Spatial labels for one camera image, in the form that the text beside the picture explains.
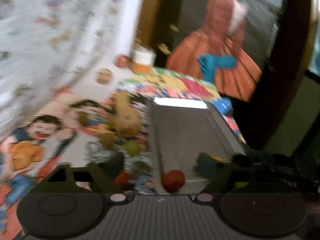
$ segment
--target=plush toy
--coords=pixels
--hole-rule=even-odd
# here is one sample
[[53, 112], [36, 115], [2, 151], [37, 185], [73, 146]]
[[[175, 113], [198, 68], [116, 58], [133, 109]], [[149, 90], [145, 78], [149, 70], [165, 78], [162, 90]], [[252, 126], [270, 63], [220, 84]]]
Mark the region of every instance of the plush toy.
[[116, 117], [115, 130], [123, 137], [134, 137], [139, 134], [141, 120], [138, 111], [130, 106], [127, 90], [119, 92], [115, 102]]

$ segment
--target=controller button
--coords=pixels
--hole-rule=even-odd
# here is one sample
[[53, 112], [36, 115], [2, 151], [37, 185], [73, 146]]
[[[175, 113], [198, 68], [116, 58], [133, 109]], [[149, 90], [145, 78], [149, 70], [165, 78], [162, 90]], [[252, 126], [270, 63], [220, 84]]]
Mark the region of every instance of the controller button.
[[126, 196], [123, 194], [113, 194], [110, 196], [110, 200], [113, 202], [122, 202], [126, 199]]
[[201, 202], [210, 202], [213, 200], [213, 196], [208, 193], [202, 193], [197, 196], [197, 199]]

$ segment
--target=blue toy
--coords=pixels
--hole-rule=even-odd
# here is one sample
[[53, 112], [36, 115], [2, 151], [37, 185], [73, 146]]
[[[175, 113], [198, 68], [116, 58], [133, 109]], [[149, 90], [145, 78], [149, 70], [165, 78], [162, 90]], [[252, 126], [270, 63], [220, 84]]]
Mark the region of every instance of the blue toy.
[[198, 58], [203, 79], [207, 82], [214, 80], [216, 68], [234, 68], [237, 60], [233, 56], [213, 56], [209, 53]]
[[229, 98], [220, 98], [212, 102], [213, 106], [217, 108], [220, 114], [227, 114], [232, 109], [232, 103]]

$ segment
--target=printed cartoon mat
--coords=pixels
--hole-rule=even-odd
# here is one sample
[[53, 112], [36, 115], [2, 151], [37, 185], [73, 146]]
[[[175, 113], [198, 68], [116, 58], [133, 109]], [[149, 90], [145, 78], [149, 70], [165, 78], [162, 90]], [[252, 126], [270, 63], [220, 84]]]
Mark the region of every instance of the printed cartoon mat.
[[[118, 138], [112, 128], [114, 99], [121, 90], [131, 96], [131, 106], [137, 109], [142, 127], [138, 136]], [[23, 127], [17, 128], [0, 146], [0, 234], [1, 239], [21, 239], [24, 233], [16, 217], [19, 200], [59, 163], [73, 167], [89, 162], [101, 163], [117, 152], [125, 156], [124, 170], [115, 183], [125, 191], [156, 194], [152, 183], [152, 159], [149, 151], [148, 122], [145, 98], [174, 97], [203, 99], [212, 103], [221, 100], [215, 86], [154, 68], [148, 75], [133, 75], [120, 82], [105, 101], [81, 98], [64, 88]], [[86, 124], [80, 124], [81, 113], [86, 113]], [[241, 133], [231, 117], [225, 120], [235, 134]], [[111, 150], [105, 150], [100, 135], [113, 134], [117, 139]], [[132, 150], [132, 145], [139, 147]], [[89, 188], [85, 182], [79, 186]]]

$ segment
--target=red dress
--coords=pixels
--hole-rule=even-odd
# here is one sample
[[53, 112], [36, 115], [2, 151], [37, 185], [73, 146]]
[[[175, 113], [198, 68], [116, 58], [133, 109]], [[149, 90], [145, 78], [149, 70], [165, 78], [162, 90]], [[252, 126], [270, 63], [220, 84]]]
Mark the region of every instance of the red dress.
[[233, 55], [237, 65], [233, 69], [217, 68], [213, 83], [218, 92], [249, 101], [261, 76], [261, 70], [241, 49], [245, 20], [227, 38], [233, 14], [234, 0], [209, 0], [202, 29], [186, 37], [169, 56], [166, 68], [202, 79], [197, 59], [206, 53]]

